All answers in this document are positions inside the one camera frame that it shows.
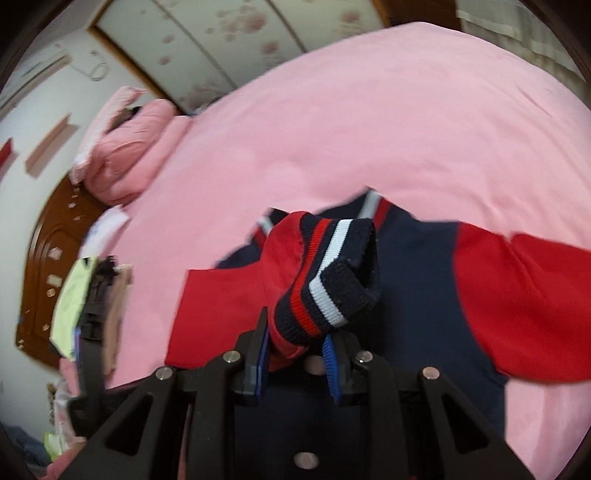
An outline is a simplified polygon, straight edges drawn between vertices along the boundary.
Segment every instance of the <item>bed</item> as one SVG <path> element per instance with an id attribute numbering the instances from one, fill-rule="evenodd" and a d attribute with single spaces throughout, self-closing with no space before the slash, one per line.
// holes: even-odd
<path id="1" fill-rule="evenodd" d="M 320 210 L 368 185 L 423 220 L 591 248 L 591 112 L 477 38 L 410 24 L 287 63 L 192 121 L 108 253 L 134 266 L 110 385 L 164 362 L 186 271 L 268 207 Z M 591 384 L 511 380 L 506 437 L 553 479 L 591 425 Z"/>

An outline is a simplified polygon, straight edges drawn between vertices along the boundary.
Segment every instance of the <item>pink mattress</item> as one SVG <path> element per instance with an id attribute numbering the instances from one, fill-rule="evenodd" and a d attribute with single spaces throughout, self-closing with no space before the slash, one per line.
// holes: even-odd
<path id="1" fill-rule="evenodd" d="M 193 121 L 112 252 L 135 284 L 113 385 L 163 363 L 187 269 L 243 243 L 269 206 L 372 186 L 423 220 L 591 248 L 591 112 L 542 70 L 428 24 L 291 61 Z M 506 390 L 509 444 L 553 479 L 591 424 L 591 383 Z"/>

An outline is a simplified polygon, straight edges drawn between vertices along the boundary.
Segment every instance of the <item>white curtain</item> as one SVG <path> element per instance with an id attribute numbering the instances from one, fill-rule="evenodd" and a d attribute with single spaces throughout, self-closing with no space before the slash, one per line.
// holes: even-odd
<path id="1" fill-rule="evenodd" d="M 462 30 L 544 69 L 588 106 L 591 89 L 558 38 L 518 0 L 456 0 Z"/>

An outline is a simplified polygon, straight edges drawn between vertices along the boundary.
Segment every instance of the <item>red stripe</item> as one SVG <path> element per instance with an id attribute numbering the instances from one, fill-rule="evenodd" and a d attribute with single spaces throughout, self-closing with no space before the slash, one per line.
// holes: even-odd
<path id="1" fill-rule="evenodd" d="M 381 198 L 379 200 L 378 208 L 376 208 L 374 214 L 374 225 L 376 231 L 379 231 L 379 229 L 382 228 L 384 220 L 386 219 L 386 215 L 388 214 L 388 210 L 390 210 L 391 206 L 392 204 L 385 198 Z"/>
<path id="2" fill-rule="evenodd" d="M 261 227 L 259 227 L 255 230 L 254 238 L 255 238 L 256 244 L 259 247 L 263 248 L 265 246 L 265 242 L 267 241 L 267 236 L 265 235 L 265 232 L 262 231 Z"/>
<path id="3" fill-rule="evenodd" d="M 295 278 L 294 286 L 291 291 L 290 297 L 291 311 L 294 313 L 295 318 L 297 319 L 301 327 L 304 329 L 304 331 L 311 337 L 320 336 L 320 330 L 308 314 L 306 307 L 301 301 L 301 289 L 304 286 L 304 281 L 306 280 L 306 276 L 310 271 L 312 260 L 314 260 L 314 257 L 318 252 L 320 241 L 322 240 L 322 236 L 324 235 L 326 227 L 328 227 L 329 223 L 330 220 L 322 219 L 320 222 L 318 222 L 316 228 L 314 228 L 312 238 L 310 239 L 310 245 L 308 247 L 308 254 L 306 255 L 306 259 L 304 261 L 302 268 L 300 269 L 300 272 Z"/>

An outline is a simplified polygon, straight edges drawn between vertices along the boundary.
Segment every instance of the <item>white wall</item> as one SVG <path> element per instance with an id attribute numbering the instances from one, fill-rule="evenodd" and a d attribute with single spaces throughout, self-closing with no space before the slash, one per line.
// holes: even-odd
<path id="1" fill-rule="evenodd" d="M 20 313 L 25 257 L 37 219 L 47 198 L 68 171 L 82 136 L 98 110 L 122 85 L 144 86 L 86 31 L 79 30 L 60 40 L 72 55 L 64 67 L 28 94 L 0 122 L 0 146 L 13 137 L 16 157 L 0 167 L 0 421 L 17 424 L 42 438 L 50 429 L 47 421 L 46 383 L 58 375 L 33 361 L 14 346 Z M 100 82 L 83 73 L 97 63 L 97 51 L 109 66 Z M 153 96 L 145 94 L 139 103 Z M 25 172 L 24 160 L 52 125 L 71 112 L 77 126 L 58 139 L 65 142 L 38 177 Z"/>

